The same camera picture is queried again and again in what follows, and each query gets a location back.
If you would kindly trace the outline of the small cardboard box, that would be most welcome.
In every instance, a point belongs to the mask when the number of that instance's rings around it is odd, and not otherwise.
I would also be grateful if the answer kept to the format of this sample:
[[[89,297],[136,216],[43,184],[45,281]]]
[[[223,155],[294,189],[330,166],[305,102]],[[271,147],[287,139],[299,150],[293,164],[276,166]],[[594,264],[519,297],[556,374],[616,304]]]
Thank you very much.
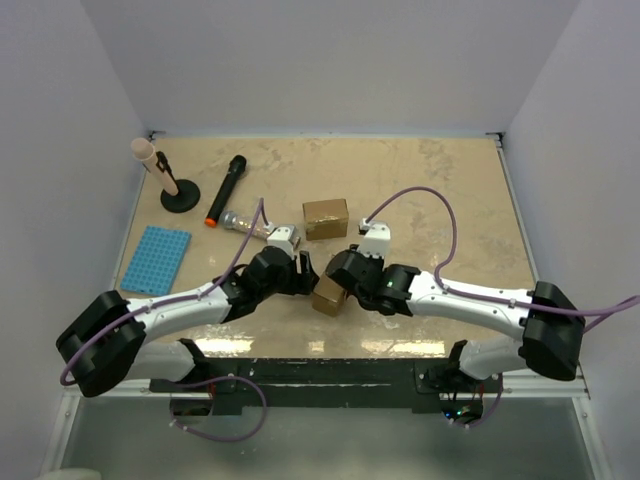
[[[347,292],[328,276],[322,275],[312,292],[312,308],[324,315],[337,317],[345,303]]]

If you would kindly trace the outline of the taped cardboard box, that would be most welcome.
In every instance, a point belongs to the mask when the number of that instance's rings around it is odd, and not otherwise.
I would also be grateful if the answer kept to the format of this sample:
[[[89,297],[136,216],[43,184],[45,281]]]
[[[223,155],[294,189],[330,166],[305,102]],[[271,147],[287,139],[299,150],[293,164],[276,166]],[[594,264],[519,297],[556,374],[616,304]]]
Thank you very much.
[[[307,241],[347,236],[349,211],[345,199],[329,199],[302,204]]]

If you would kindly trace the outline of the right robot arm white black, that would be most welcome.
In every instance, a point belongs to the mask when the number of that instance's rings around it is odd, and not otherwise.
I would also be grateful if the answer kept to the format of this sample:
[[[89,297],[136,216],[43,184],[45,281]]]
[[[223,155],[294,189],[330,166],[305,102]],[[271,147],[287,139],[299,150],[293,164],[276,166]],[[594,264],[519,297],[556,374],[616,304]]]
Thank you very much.
[[[557,381],[576,377],[585,320],[553,284],[500,290],[495,300],[488,297],[491,289],[475,286],[471,297],[463,297],[427,271],[385,265],[354,248],[335,255],[325,273],[365,310],[442,317],[497,332],[486,341],[455,343],[447,366],[432,377],[439,388],[466,393],[493,375],[525,368]]]

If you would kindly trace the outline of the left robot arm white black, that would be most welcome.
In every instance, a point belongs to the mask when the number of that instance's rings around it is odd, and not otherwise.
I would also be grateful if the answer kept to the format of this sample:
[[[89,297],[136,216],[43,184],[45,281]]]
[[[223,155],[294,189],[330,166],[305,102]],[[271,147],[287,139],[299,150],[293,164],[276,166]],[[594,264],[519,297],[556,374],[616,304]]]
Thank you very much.
[[[308,252],[291,256],[273,246],[252,260],[192,290],[127,300],[115,290],[98,295],[55,342],[65,362],[59,382],[88,398],[129,379],[166,379],[185,392],[200,390],[207,368],[182,341],[170,346],[162,366],[157,340],[201,325],[228,323],[252,314],[273,295],[312,293],[319,277]]]

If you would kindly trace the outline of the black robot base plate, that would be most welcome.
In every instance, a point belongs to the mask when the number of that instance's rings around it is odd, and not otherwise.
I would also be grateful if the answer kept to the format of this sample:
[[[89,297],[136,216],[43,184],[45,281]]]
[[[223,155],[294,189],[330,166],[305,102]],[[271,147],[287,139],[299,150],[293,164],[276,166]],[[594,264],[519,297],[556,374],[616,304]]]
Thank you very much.
[[[260,387],[271,408],[381,408],[438,413],[450,400],[471,399],[499,391],[491,378],[483,386],[447,385],[444,358],[291,359],[204,358],[196,371],[175,385],[153,379],[153,393],[213,394],[214,413],[239,414],[261,400],[246,378]]]

